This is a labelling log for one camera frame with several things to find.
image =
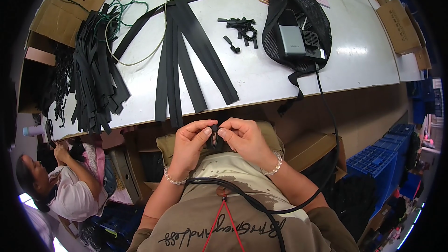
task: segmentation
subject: person's hand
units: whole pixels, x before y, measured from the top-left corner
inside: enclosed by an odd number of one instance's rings
[[[67,164],[67,160],[71,158],[69,152],[67,152],[65,147],[59,143],[56,143],[56,148],[54,148],[53,154],[55,155],[55,158],[58,161],[58,165],[60,161],[63,162],[64,164]]]
[[[211,128],[217,120],[202,120],[191,122],[176,132],[174,154],[168,174],[174,180],[182,180],[198,164],[199,154],[211,135]]]
[[[277,165],[277,157],[267,145],[255,121],[229,118],[220,125],[218,135],[246,161],[266,171],[273,170]]]

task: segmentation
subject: black mesh bag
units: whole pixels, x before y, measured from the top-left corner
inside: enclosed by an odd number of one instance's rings
[[[297,98],[288,100],[285,104],[280,106],[278,109],[280,115],[283,115],[292,106],[294,101],[303,99],[303,93],[299,88],[297,78],[316,72],[315,61],[304,58],[302,60],[297,60],[296,62],[291,62],[282,59],[279,55],[273,27],[277,24],[277,20],[285,9],[292,9],[294,12],[303,12],[307,21],[311,24],[311,30],[317,34],[319,43],[327,55],[326,60],[317,62],[319,69],[322,69],[327,64],[332,48],[330,21],[316,0],[269,0],[266,24],[262,33],[263,48],[271,59],[294,70],[294,73],[289,75],[288,79],[291,84],[296,86],[299,90]]]

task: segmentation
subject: woman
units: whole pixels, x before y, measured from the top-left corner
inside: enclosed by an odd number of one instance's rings
[[[71,221],[84,221],[93,215],[101,216],[106,200],[116,189],[116,179],[109,160],[106,160],[104,187],[67,150],[56,144],[54,155],[58,167],[50,174],[38,161],[20,156],[16,176],[20,187],[29,194],[42,212],[53,210]]]
[[[146,204],[128,252],[280,251],[277,231],[266,214],[220,186],[185,187],[190,171],[196,169],[192,177],[232,182],[268,210],[300,205],[318,187],[282,160],[283,148],[266,122],[228,119],[220,125],[218,136],[227,142],[230,152],[200,161],[203,145],[212,133],[209,126],[217,123],[196,121],[179,129],[175,137],[157,138],[169,167]],[[174,150],[170,147],[173,138]],[[303,209],[273,217],[286,251],[359,251],[322,194]]]

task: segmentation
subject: window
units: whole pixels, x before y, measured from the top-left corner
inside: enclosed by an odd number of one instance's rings
[[[34,204],[34,201],[31,199],[29,194],[23,193],[19,195],[19,199],[22,203],[37,209],[36,204]],[[55,252],[68,252],[57,238],[53,239],[53,246],[55,247]]]

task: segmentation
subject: person's right hand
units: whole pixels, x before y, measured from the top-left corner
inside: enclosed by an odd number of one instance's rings
[[[71,158],[65,147],[59,143],[56,143],[56,148],[54,148],[53,154],[57,161],[61,161],[65,164],[67,164],[67,160]]]
[[[229,118],[220,125],[218,135],[246,161],[266,171],[273,170],[277,165],[277,157],[267,145],[255,121]]]

